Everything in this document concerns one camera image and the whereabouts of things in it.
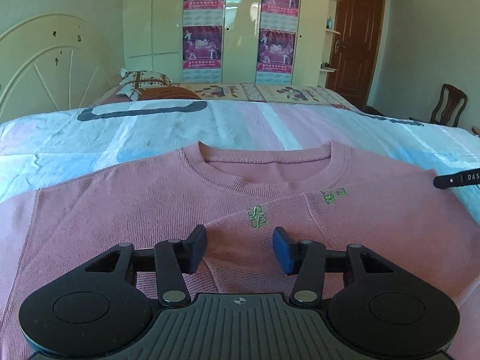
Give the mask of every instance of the door handle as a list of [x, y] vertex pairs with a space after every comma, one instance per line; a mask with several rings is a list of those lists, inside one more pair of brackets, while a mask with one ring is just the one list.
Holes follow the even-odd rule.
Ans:
[[335, 50], [334, 50], [334, 51], [337, 53], [337, 52], [338, 52], [338, 49], [340, 49], [340, 48], [344, 49], [344, 48], [347, 48], [347, 47], [344, 46], [344, 45], [342, 45], [342, 43], [340, 43], [340, 41], [337, 40], [337, 41], [335, 42]]

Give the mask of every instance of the black strap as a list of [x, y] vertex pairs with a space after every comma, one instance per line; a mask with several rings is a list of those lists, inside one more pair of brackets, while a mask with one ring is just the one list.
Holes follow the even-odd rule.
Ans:
[[476, 184], [480, 184], [480, 168], [466, 170], [452, 175], [437, 176], [433, 179], [433, 185], [440, 190]]

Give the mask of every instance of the pillow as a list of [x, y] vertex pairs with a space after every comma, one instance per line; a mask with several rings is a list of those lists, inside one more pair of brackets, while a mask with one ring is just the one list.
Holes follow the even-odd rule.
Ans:
[[137, 101], [140, 90], [144, 88], [159, 88], [170, 86], [172, 83], [165, 74], [153, 71], [126, 71], [121, 70], [121, 89], [117, 95], [127, 95], [132, 101]]
[[159, 100], [159, 99], [184, 99], [201, 100], [195, 92], [186, 88], [166, 86], [160, 88], [141, 88], [138, 100]]

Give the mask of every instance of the metal screw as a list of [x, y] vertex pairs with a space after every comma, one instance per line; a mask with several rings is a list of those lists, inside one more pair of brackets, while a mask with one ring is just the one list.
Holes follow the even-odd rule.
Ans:
[[305, 290], [296, 292], [293, 297], [302, 303], [313, 302], [318, 298], [317, 294], [315, 294], [313, 291], [305, 291]]
[[187, 296], [182, 291], [167, 291], [162, 295], [165, 302], [178, 303], [184, 300]]

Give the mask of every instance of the white metal headboard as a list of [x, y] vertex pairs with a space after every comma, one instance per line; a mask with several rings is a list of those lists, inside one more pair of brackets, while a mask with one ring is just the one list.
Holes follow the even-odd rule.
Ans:
[[87, 107], [120, 81], [107, 40], [87, 22], [51, 14], [0, 35], [0, 123]]

